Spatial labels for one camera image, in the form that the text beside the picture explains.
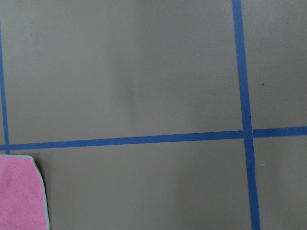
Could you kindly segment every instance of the blue tape strip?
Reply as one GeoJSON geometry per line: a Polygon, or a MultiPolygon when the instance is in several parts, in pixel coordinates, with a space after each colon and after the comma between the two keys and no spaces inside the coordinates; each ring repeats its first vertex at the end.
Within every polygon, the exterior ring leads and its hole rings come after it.
{"type": "Polygon", "coordinates": [[[159,136],[129,137],[129,138],[108,138],[92,140],[71,140],[45,143],[13,144],[11,150],[34,150],[34,149],[52,149],[52,148],[70,148],[70,147],[88,147],[88,146],[106,146],[106,145],[130,145],[130,144],[148,144],[163,142],[182,142],[182,141],[200,141],[200,140],[224,140],[241,139],[243,132],[223,131],[208,133],[186,133],[159,136]]]}
{"type": "Polygon", "coordinates": [[[7,113],[6,113],[4,71],[3,71],[3,60],[2,60],[1,23],[0,23],[0,90],[1,90],[1,104],[2,104],[5,153],[10,154],[8,117],[7,117],[7,113]]]}
{"type": "Polygon", "coordinates": [[[307,126],[255,129],[254,138],[271,138],[307,135],[307,126]]]}
{"type": "Polygon", "coordinates": [[[260,215],[259,202],[255,175],[255,153],[253,130],[251,124],[251,112],[248,92],[248,74],[246,66],[244,33],[242,9],[240,0],[232,0],[235,41],[236,41],[236,58],[239,76],[240,100],[243,122],[243,137],[245,146],[245,158],[248,177],[248,195],[249,195],[249,209],[251,217],[251,226],[253,230],[260,230],[260,215]]]}

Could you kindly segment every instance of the blue grid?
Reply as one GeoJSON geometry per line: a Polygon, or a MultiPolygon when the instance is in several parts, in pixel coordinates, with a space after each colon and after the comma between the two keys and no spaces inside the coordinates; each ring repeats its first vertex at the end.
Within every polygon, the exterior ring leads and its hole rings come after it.
{"type": "Polygon", "coordinates": [[[260,230],[260,214],[259,214],[259,202],[258,202],[257,185],[256,185],[255,153],[254,153],[253,139],[307,135],[307,126],[252,129],[241,0],[232,0],[232,6],[233,6],[233,18],[234,18],[234,29],[235,29],[235,41],[236,41],[236,58],[237,58],[237,68],[238,68],[238,77],[239,77],[243,130],[186,133],[186,134],[129,137],[129,138],[106,138],[106,139],[71,140],[71,141],[56,141],[56,142],[43,142],[43,143],[10,144],[7,111],[6,111],[2,47],[1,47],[1,31],[0,31],[0,90],[1,90],[4,142],[5,142],[4,145],[0,145],[0,150],[4,150],[6,154],[10,154],[10,150],[34,150],[34,149],[52,149],[52,148],[89,147],[89,146],[182,142],[182,141],[243,139],[245,146],[245,155],[246,155],[251,226],[252,230],[260,230]]]}

